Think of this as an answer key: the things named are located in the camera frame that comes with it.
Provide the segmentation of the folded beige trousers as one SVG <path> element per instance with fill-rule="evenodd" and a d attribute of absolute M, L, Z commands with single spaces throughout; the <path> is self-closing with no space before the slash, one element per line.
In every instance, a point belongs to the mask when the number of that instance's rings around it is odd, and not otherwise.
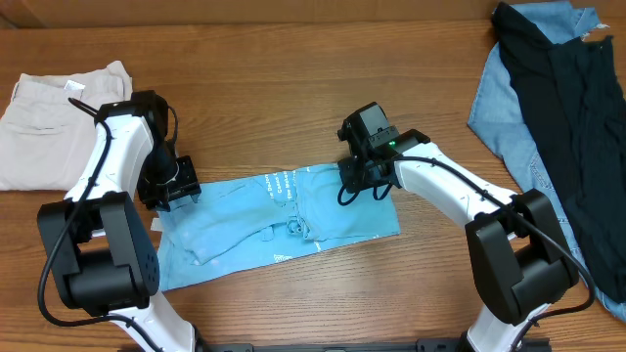
<path fill-rule="evenodd" d="M 71 189 L 89 160 L 97 132 L 93 118 L 69 100 L 98 109 L 126 101 L 131 94 L 132 78 L 120 61 L 71 75 L 23 73 L 1 117 L 1 189 Z"/>

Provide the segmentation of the light blue printed t-shirt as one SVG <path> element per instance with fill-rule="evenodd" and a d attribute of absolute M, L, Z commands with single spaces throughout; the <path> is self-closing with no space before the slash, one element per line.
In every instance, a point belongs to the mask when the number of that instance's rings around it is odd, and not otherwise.
<path fill-rule="evenodd" d="M 391 198 L 342 206 L 340 188 L 330 163 L 204 183 L 198 199 L 171 201 L 158 215 L 160 290 L 399 234 Z"/>

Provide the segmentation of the blue denim garment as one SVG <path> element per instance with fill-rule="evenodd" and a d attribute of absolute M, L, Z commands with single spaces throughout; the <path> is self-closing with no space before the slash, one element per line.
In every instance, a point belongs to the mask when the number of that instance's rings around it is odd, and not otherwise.
<path fill-rule="evenodd" d="M 588 41 L 588 33 L 602 24 L 594 8 L 576 8 L 566 1 L 509 5 L 557 44 L 574 38 Z M 523 120 L 511 76 L 500 57 L 498 36 L 485 63 L 468 124 L 484 145 L 505 163 L 521 189 L 536 189 L 549 198 L 573 256 L 586 266 L 556 190 Z M 625 300 L 622 303 L 612 301 L 597 285 L 596 292 L 601 304 L 613 316 L 624 317 Z"/>

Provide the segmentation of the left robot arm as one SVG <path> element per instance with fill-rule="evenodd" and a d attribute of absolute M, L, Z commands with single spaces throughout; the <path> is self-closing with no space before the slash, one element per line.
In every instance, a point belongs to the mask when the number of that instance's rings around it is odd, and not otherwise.
<path fill-rule="evenodd" d="M 47 253 L 38 288 L 41 315 L 58 327 L 110 322 L 145 351 L 205 351 L 198 328 L 159 289 L 157 251 L 134 201 L 167 211 L 197 200 L 201 186 L 189 156 L 176 153 L 176 115 L 155 91 L 95 109 L 70 103 L 94 120 L 97 141 L 75 186 L 37 214 Z"/>

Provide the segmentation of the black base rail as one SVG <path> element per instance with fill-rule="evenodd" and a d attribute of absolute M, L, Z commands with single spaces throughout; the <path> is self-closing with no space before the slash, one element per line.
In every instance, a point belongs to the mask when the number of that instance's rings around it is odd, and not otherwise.
<path fill-rule="evenodd" d="M 251 344 L 209 345 L 213 352 L 455 352 L 458 338 L 422 338 L 416 342 L 358 343 L 347 345 L 283 345 L 253 346 Z"/>

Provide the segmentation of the black garment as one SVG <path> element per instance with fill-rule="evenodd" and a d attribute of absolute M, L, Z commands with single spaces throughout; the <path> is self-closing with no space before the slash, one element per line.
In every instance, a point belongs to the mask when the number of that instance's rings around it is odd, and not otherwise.
<path fill-rule="evenodd" d="M 513 6 L 492 23 L 523 120 L 597 287 L 625 300 L 625 98 L 611 37 L 552 42 Z"/>

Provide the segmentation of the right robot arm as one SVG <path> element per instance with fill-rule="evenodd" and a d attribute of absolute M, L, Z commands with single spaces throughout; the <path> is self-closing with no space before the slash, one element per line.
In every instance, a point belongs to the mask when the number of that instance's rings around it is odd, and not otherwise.
<path fill-rule="evenodd" d="M 418 351 L 549 351 L 529 328 L 579 280 L 551 201 L 531 189 L 517 194 L 477 177 L 425 134 L 398 132 L 377 103 L 349 115 L 337 131 L 350 155 L 338 166 L 343 194 L 393 187 L 433 204 L 466 233 L 478 318 L 456 338 L 421 338 Z"/>

